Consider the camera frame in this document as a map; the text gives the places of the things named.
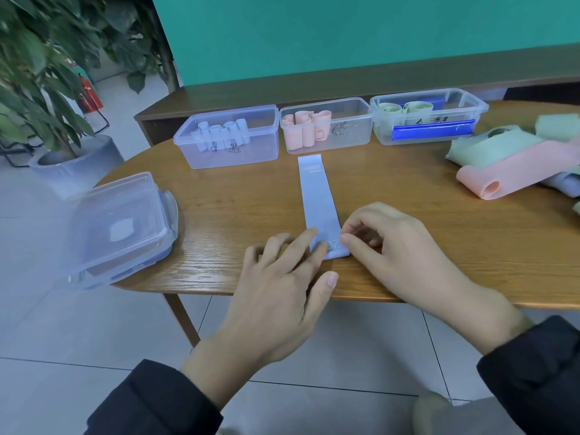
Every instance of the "green wall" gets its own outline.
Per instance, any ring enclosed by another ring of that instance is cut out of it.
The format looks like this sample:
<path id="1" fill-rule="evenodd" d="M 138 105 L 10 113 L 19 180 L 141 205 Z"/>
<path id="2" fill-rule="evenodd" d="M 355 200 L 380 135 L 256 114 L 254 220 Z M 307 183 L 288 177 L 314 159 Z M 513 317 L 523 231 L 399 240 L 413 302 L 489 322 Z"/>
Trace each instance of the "green wall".
<path id="1" fill-rule="evenodd" d="M 154 1 L 185 85 L 580 42 L 580 0 Z"/>

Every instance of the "tiled floor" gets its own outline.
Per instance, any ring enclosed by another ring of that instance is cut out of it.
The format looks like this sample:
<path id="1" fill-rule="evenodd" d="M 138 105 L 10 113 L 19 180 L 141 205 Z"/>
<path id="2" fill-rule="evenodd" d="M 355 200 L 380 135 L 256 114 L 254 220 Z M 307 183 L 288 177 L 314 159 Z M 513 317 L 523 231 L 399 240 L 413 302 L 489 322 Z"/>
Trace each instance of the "tiled floor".
<path id="1" fill-rule="evenodd" d="M 101 95 L 111 134 L 128 158 L 147 147 L 132 114 L 165 87 L 150 79 L 137 96 L 124 83 L 122 77 L 101 81 L 107 86 Z M 142 358 L 179 366 L 190 352 L 161 295 L 51 289 L 59 215 L 45 184 L 0 159 L 3 435 L 82 433 L 91 411 Z M 182 299 L 202 336 L 220 325 L 230 302 Z M 541 320 L 548 313 L 530 314 Z M 580 326 L 580 314 L 566 315 Z M 414 307 L 332 301 L 302 348 L 256 374 L 234 397 L 222 427 L 248 435 L 410 434 L 411 405 L 422 391 L 435 390 L 456 405 L 489 395 L 477 360 L 460 336 Z"/>

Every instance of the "white plant pot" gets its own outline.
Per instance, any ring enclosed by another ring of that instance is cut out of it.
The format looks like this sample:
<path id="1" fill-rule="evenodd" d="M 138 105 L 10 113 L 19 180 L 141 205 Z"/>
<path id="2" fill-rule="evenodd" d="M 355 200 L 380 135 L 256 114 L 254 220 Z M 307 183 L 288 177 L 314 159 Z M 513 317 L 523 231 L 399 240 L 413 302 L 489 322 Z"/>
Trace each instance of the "white plant pot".
<path id="1" fill-rule="evenodd" d="M 104 134 L 83 138 L 80 149 L 72 147 L 79 158 L 64 161 L 60 151 L 44 151 L 29 163 L 30 169 L 63 199 L 91 189 L 123 163 L 112 138 Z"/>

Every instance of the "black sleeve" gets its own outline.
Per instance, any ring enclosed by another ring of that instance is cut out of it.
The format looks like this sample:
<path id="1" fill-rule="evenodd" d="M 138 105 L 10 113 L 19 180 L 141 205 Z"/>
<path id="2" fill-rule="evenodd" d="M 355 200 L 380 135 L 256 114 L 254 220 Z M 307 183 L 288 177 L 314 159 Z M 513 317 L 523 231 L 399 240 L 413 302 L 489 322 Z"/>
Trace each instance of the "black sleeve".
<path id="1" fill-rule="evenodd" d="M 143 360 L 89 417 L 85 435 L 214 435 L 221 420 L 185 375 Z"/>
<path id="2" fill-rule="evenodd" d="M 562 317 L 496 348 L 477 370 L 527 435 L 580 434 L 580 332 Z"/>

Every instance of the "clear plastic container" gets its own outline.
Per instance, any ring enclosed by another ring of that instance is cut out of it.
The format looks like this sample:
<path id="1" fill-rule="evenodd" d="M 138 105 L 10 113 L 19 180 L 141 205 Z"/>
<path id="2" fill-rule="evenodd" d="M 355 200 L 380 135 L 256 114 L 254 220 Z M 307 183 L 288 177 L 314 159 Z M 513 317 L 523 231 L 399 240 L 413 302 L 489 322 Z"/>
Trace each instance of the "clear plastic container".
<path id="1" fill-rule="evenodd" d="M 194 114 L 173 143 L 192 169 L 268 162 L 278 158 L 278 118 L 275 105 Z"/>
<path id="2" fill-rule="evenodd" d="M 301 111 L 309 113 L 312 122 L 299 123 L 296 113 Z M 294 124 L 288 124 L 285 116 L 293 119 Z M 290 154 L 365 145 L 371 140 L 372 119 L 373 110 L 359 97 L 295 105 L 280 110 L 280 126 L 284 131 L 286 150 Z"/>
<path id="3" fill-rule="evenodd" d="M 178 234 L 178 207 L 149 172 L 69 198 L 59 288 L 112 284 L 167 256 Z"/>
<path id="4" fill-rule="evenodd" d="M 439 142 L 474 134 L 475 124 L 489 109 L 461 89 L 374 96 L 371 107 L 373 131 L 383 145 Z"/>

